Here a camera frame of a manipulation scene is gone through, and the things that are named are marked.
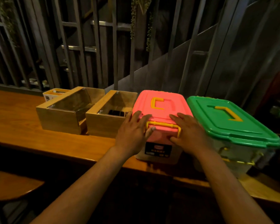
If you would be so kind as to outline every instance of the forearm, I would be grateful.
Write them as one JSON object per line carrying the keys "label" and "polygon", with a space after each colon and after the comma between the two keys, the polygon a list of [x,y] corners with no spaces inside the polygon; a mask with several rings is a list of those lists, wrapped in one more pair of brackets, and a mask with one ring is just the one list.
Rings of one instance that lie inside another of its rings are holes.
{"label": "forearm", "polygon": [[197,155],[222,215],[229,224],[272,223],[214,150]]}
{"label": "forearm", "polygon": [[32,223],[86,223],[126,160],[115,147],[109,149]]}

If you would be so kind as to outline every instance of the wooden stool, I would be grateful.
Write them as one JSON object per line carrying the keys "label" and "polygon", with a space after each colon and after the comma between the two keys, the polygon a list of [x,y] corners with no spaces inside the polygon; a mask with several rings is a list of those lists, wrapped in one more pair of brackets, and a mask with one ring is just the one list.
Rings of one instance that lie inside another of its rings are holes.
{"label": "wooden stool", "polygon": [[22,177],[15,174],[0,171],[0,219],[7,223],[2,207],[5,203],[11,202],[26,196],[44,184],[32,178]]}

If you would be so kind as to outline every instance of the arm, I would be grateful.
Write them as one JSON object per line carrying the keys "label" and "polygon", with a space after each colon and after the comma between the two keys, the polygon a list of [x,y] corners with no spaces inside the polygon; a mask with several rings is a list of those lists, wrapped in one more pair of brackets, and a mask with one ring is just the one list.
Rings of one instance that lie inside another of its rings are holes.
{"label": "arm", "polygon": [[128,158],[140,152],[155,128],[145,131],[151,115],[137,122],[140,111],[129,113],[118,130],[115,146],[64,191],[31,223],[86,223],[103,194]]}
{"label": "arm", "polygon": [[203,127],[191,116],[181,113],[177,115],[178,117],[170,117],[182,128],[182,134],[180,138],[171,137],[170,140],[199,160],[225,222],[272,223],[234,177],[220,155],[213,150]]}

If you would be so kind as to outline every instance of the green lid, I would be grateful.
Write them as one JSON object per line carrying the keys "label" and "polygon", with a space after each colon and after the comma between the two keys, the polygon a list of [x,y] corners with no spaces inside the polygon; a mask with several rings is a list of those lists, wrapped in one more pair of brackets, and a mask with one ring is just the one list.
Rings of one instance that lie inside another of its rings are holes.
{"label": "green lid", "polygon": [[280,138],[231,101],[191,96],[193,116],[212,138],[250,147],[280,147]]}

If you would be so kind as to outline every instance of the hand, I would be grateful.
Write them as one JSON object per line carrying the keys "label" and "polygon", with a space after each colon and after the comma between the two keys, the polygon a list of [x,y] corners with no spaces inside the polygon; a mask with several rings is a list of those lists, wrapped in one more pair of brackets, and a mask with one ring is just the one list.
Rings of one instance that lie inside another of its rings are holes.
{"label": "hand", "polygon": [[115,139],[115,147],[127,159],[141,151],[149,136],[156,129],[155,127],[150,127],[146,130],[146,122],[152,115],[145,115],[138,122],[140,114],[141,111],[137,111],[132,116],[132,113],[129,112],[120,126]]}
{"label": "hand", "polygon": [[197,120],[189,115],[177,113],[177,116],[169,115],[182,129],[179,138],[171,137],[170,141],[188,153],[197,156],[199,152],[212,149],[204,128]]}

